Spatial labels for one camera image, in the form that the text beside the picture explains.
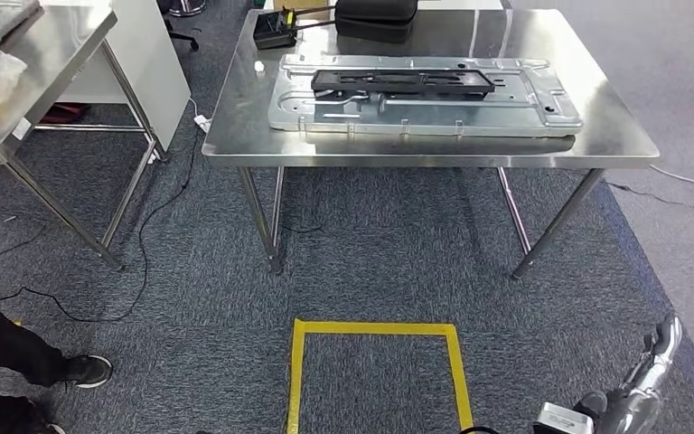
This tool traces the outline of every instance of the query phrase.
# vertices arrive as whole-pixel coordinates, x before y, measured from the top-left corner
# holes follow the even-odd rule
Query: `black cable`
[[[488,428],[488,427],[471,427],[463,430],[459,434],[470,434],[473,432],[484,432],[486,434],[499,434],[499,431],[496,429]]]
[[[196,132],[195,132],[195,140],[192,142],[192,148],[191,148],[192,151],[191,151],[191,155],[190,155],[190,166],[187,170],[187,176],[185,177],[184,183],[180,187],[180,191],[177,192],[174,196],[172,196],[168,201],[158,205],[149,214],[147,214],[147,217],[145,217],[145,220],[142,222],[142,225],[139,227],[139,232],[137,233],[137,238],[138,238],[138,242],[139,242],[139,249],[142,252],[142,258],[145,262],[145,265],[143,266],[144,276],[142,278],[142,286],[139,288],[139,291],[136,294],[134,302],[131,305],[129,305],[129,308],[127,309],[126,312],[124,312],[122,315],[115,316],[112,318],[78,318],[78,317],[73,316],[70,313],[68,313],[68,311],[65,310],[64,307],[62,307],[62,304],[60,303],[60,300],[57,299],[57,297],[55,297],[51,294],[45,294],[43,292],[32,290],[28,287],[20,287],[20,289],[15,294],[12,294],[11,296],[6,296],[6,297],[0,297],[0,301],[8,300],[10,298],[15,298],[15,297],[19,296],[20,294],[22,294],[23,291],[34,294],[36,296],[51,298],[52,301],[54,301],[54,304],[57,305],[57,307],[60,309],[60,311],[63,314],[65,314],[66,317],[70,318],[73,321],[78,321],[80,323],[114,323],[116,321],[120,321],[120,320],[126,318],[127,316],[131,315],[132,311],[134,311],[136,304],[139,303],[139,299],[142,297],[142,294],[145,293],[145,288],[147,287],[147,269],[148,269],[149,263],[148,263],[148,259],[147,259],[147,252],[145,251],[145,245],[143,244],[143,241],[142,241],[142,232],[145,229],[145,226],[147,225],[147,223],[150,222],[150,219],[153,218],[153,216],[157,212],[163,210],[164,207],[166,207],[168,204],[174,202],[177,198],[179,198],[182,195],[182,193],[184,193],[184,191],[187,190],[188,185],[190,185],[190,179],[192,177],[192,169],[195,166],[195,147],[198,145],[198,139],[200,138],[201,132],[202,131],[200,129],[196,130]]]
[[[280,229],[295,232],[295,233],[310,233],[310,232],[315,232],[315,231],[322,231],[323,225],[319,224],[313,228],[299,228],[299,229],[289,228],[288,226],[281,225]]]
[[[619,190],[621,190],[621,191],[623,191],[623,192],[628,192],[628,193],[632,193],[632,194],[637,194],[638,196],[647,196],[647,197],[651,197],[651,198],[653,198],[653,199],[655,199],[655,200],[657,200],[657,201],[659,201],[659,202],[661,202],[661,203],[667,203],[667,204],[669,204],[669,205],[679,205],[679,206],[684,206],[684,207],[686,207],[686,208],[692,208],[692,209],[694,209],[694,206],[693,206],[693,205],[688,205],[687,203],[682,203],[682,202],[669,201],[669,200],[664,199],[664,198],[662,198],[662,197],[660,197],[660,196],[658,196],[658,195],[656,195],[656,194],[653,194],[653,193],[639,192],[639,191],[637,191],[637,190],[634,190],[634,189],[633,189],[632,187],[630,187],[629,185],[615,184],[615,183],[610,183],[610,182],[608,182],[608,181],[604,181],[604,182],[605,182],[606,184],[610,185],[611,187],[617,188],[617,189],[619,189]]]
[[[12,250],[17,250],[17,249],[21,248],[21,247],[24,246],[24,245],[30,244],[30,243],[32,243],[32,242],[38,240],[38,237],[40,237],[41,234],[44,233],[44,231],[46,231],[46,225],[45,225],[45,224],[41,227],[41,230],[38,231],[35,235],[33,235],[33,236],[31,237],[31,239],[29,239],[28,241],[23,241],[23,242],[21,242],[21,243],[19,243],[19,244],[15,244],[14,246],[12,246],[12,247],[10,247],[10,248],[8,248],[8,249],[1,250],[1,251],[0,251],[0,256],[1,256],[1,255],[4,255],[4,254],[6,254],[6,253],[9,253],[9,252],[12,251]]]

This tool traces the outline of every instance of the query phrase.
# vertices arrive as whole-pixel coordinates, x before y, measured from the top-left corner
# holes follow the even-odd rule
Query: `black device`
[[[254,44],[257,50],[270,48],[293,47],[296,44],[296,32],[309,27],[333,24],[333,21],[297,26],[296,18],[299,15],[328,11],[334,6],[316,7],[303,11],[283,9],[257,15],[257,24],[254,26]]]
[[[339,0],[333,16],[342,36],[403,43],[416,14],[417,0]]]
[[[362,90],[483,96],[495,89],[478,70],[319,70],[311,86],[314,92]]]

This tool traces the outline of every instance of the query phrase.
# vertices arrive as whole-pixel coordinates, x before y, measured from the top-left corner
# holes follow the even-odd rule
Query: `stainless steel table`
[[[45,6],[2,40],[0,49],[27,63],[28,68],[20,77],[10,99],[0,106],[0,165],[5,165],[12,174],[38,194],[52,211],[111,267],[122,269],[123,264],[110,254],[108,247],[149,159],[153,155],[159,159],[163,158],[165,152],[116,56],[105,41],[106,34],[116,21],[115,14],[106,5]],[[39,124],[43,115],[97,49],[102,50],[105,55],[138,125]],[[28,168],[15,156],[17,149],[34,129],[135,132],[145,135],[147,148],[114,213],[113,220],[100,241],[39,184]]]
[[[555,10],[419,11],[410,38],[387,44],[340,37],[332,26],[300,32],[290,49],[258,52],[252,31],[258,12],[246,17],[214,112],[203,154],[216,165],[239,168],[254,222],[274,271],[281,270],[278,216],[286,166],[474,166],[498,171],[525,257],[512,275],[523,276],[548,247],[567,217],[601,179],[606,168],[646,167],[659,151],[616,95],[563,15]],[[269,128],[267,107],[285,53],[522,58],[549,61],[578,109],[585,127],[564,152],[544,153],[546,140],[483,137],[439,143],[434,137],[283,132]],[[265,71],[257,74],[254,62]],[[251,166],[277,166],[272,223],[268,224]],[[539,241],[531,246],[504,167],[588,169]]]

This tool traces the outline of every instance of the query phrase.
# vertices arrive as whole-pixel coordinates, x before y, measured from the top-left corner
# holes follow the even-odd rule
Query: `table top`
[[[605,74],[556,10],[418,11],[402,44],[339,36],[332,25],[299,33],[296,47],[258,51],[251,11],[225,77],[203,154],[230,166],[645,167],[659,156]],[[300,133],[267,121],[281,57],[287,53],[519,58],[549,61],[573,100],[584,130],[563,139],[478,137],[440,143],[433,136]],[[257,74],[254,62],[265,71]],[[568,151],[541,153],[548,140],[575,140]]]
[[[16,152],[115,23],[106,5],[44,6],[0,43],[1,51],[28,65],[0,106],[0,164]]]

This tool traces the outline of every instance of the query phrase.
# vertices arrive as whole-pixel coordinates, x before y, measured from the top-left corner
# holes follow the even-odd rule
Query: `black shoe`
[[[98,355],[79,355],[68,360],[66,382],[81,389],[91,389],[105,384],[113,375],[113,365]]]
[[[57,425],[54,425],[53,423],[50,423],[49,425],[42,427],[42,429],[36,432],[36,434],[65,434],[65,430]]]

